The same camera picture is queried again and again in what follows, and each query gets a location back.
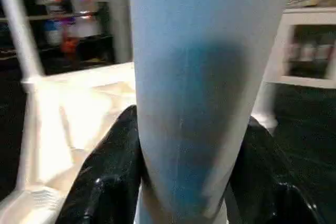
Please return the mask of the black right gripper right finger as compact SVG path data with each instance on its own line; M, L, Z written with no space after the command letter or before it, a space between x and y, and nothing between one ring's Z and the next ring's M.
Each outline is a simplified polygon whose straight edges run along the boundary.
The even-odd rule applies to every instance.
M250 117L229 184L238 223L325 223L272 135Z

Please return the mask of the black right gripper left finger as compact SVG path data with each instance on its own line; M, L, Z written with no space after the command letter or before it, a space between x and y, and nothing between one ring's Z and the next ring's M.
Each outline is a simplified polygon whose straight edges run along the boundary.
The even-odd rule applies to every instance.
M142 171L137 109L131 105L84 161L56 223L133 223Z

